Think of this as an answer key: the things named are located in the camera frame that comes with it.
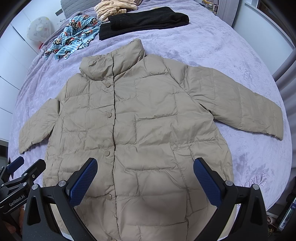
crumpled clothes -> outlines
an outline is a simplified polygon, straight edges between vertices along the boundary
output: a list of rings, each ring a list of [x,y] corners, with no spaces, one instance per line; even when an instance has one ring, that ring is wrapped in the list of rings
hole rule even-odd
[[[126,9],[137,10],[137,4],[134,0],[102,0],[94,7],[97,13],[97,17],[106,22],[109,20],[110,15],[116,15],[119,13],[126,13]]]
[[[77,49],[86,48],[100,31],[101,21],[89,15],[78,15],[69,19],[64,31],[52,42],[44,57],[54,53],[55,59],[67,59]]]

black folded garment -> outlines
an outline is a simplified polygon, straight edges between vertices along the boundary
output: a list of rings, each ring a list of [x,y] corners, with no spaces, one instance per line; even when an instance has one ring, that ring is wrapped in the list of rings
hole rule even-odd
[[[139,30],[174,28],[189,23],[189,17],[186,14],[174,12],[169,7],[143,12],[121,13],[109,16],[109,20],[110,23],[101,24],[100,40]]]

gray curtain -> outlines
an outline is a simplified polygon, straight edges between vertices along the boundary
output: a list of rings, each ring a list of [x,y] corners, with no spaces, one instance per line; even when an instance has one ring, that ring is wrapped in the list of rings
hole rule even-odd
[[[231,26],[237,13],[238,5],[239,0],[219,0],[217,16]]]
[[[296,176],[296,49],[293,50],[287,60],[273,74],[273,78],[284,101],[292,137],[291,174],[286,189],[277,202],[278,204],[285,205],[286,197],[294,186],[294,177]]]

purple blanket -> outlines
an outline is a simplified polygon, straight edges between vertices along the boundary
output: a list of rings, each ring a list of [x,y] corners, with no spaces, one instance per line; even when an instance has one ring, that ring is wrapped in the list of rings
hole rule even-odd
[[[34,59],[20,90],[12,118],[9,157],[14,160],[19,156],[18,136],[26,120],[49,98],[55,98],[66,81],[79,72],[83,57],[109,53],[139,38],[146,54],[157,54],[191,66],[215,68],[282,108],[283,141],[264,134],[239,131],[217,122],[232,154],[235,184],[246,187],[258,184],[266,208],[269,208],[285,189],[292,163],[289,124],[282,98],[269,70],[240,35],[193,0],[144,0],[138,11],[163,6],[188,15],[190,23],[171,29],[127,33],[104,41],[96,36],[87,48],[75,51],[66,60],[55,60],[53,54],[45,60],[42,56],[44,50],[61,33],[66,23],[61,26]],[[86,10],[84,14],[96,16],[93,9]],[[31,147],[23,155],[25,164],[15,173],[15,177],[39,158],[44,158],[46,147],[47,140]]]

jacket's left sleeve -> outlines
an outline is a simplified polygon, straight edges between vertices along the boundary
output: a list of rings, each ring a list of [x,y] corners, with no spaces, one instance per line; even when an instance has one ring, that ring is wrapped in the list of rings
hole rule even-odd
[[[49,99],[27,120],[20,131],[20,153],[25,152],[33,144],[41,142],[51,133],[59,117],[59,108],[57,99]]]
[[[283,114],[271,100],[215,69],[191,67],[171,59],[163,62],[175,81],[215,119],[240,130],[283,139]]]

